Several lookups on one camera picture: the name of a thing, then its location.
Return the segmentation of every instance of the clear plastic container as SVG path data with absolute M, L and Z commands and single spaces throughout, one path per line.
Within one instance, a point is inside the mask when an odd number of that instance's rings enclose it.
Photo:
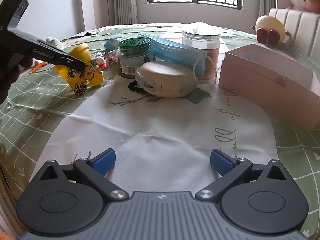
M 182 44 L 197 49 L 204 49 L 208 58 L 205 60 L 204 75 L 198 75 L 200 84 L 215 81 L 219 57 L 221 31 L 205 23 L 191 23 L 182 29 Z

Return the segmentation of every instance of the red plush feet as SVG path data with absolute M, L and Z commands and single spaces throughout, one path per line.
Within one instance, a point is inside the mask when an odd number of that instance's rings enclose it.
M 268 45 L 276 47 L 280 41 L 280 34 L 277 31 L 271 30 L 269 32 Z
M 257 30 L 257 39 L 259 43 L 266 44 L 268 41 L 268 36 L 269 36 L 269 33 L 266 29 L 259 28 Z

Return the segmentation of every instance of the barcode label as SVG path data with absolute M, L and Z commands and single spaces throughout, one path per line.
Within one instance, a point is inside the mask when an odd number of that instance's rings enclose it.
M 121 66 L 121 70 L 123 74 L 129 74 L 129 75 L 134 75 L 136 73 L 136 68 L 135 67 L 129 67 L 129 66 Z

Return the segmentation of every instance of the yellow toy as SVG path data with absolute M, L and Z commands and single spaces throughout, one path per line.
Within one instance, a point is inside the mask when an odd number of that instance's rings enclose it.
M 91 59 L 89 45 L 80 44 L 69 52 L 69 55 L 85 62 L 85 70 L 81 73 L 66 66 L 56 65 L 55 71 L 59 73 L 69 84 L 76 95 L 83 95 L 88 89 L 88 82 L 93 86 L 99 86 L 103 82 L 103 74 L 96 62 Z
M 256 25 L 252 26 L 256 31 L 259 43 L 276 47 L 284 41 L 290 33 L 285 31 L 283 24 L 276 18 L 264 15 L 258 18 Z

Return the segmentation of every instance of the white cloth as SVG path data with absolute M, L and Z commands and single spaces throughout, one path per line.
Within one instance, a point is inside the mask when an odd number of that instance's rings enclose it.
M 58 125 L 32 177 L 48 159 L 70 164 L 76 153 L 94 157 L 113 148 L 116 166 L 108 178 L 129 194 L 194 194 L 218 178 L 210 167 L 215 148 L 257 164 L 277 158 L 272 125 L 259 106 L 217 86 L 210 93 L 198 104 L 184 98 L 148 102 L 127 84 L 109 81 Z M 115 105 L 127 99 L 134 102 Z

